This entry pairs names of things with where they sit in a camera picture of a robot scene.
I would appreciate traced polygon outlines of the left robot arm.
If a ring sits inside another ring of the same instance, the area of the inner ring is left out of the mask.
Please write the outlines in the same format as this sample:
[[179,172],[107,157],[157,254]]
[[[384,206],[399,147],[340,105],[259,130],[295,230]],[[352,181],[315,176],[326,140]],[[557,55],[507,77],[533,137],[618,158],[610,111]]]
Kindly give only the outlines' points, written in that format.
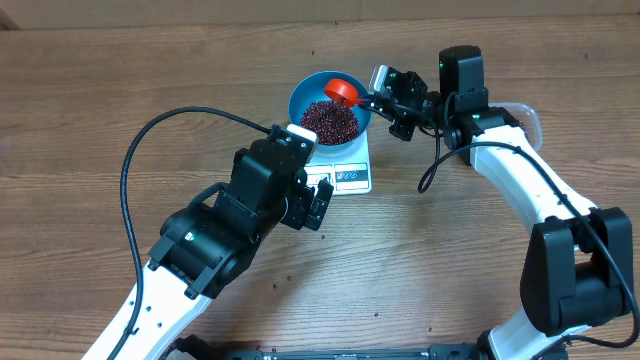
[[158,359],[173,340],[251,264],[279,223],[320,227],[332,186],[306,184],[314,148],[266,140],[236,152],[231,178],[171,215],[132,289],[88,359]]

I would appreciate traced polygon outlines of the orange measuring scoop blue handle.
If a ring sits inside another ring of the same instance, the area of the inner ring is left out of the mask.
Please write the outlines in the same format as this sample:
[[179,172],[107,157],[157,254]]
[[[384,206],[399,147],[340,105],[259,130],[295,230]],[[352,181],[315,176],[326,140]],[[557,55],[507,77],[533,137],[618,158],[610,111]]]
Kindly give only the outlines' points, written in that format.
[[344,107],[354,107],[363,103],[358,89],[346,80],[333,78],[324,88],[324,94],[332,101]]

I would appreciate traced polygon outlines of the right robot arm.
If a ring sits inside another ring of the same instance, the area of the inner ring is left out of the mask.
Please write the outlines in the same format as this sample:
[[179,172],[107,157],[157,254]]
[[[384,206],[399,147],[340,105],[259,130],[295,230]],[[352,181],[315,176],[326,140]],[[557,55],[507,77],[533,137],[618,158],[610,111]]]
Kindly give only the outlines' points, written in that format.
[[633,230],[619,208],[602,209],[564,182],[531,146],[520,121],[493,105],[481,51],[454,46],[439,55],[439,88],[414,72],[381,65],[363,109],[404,141],[432,130],[439,161],[459,156],[486,177],[530,235],[520,280],[521,307],[454,359],[563,359],[587,330],[637,315]]

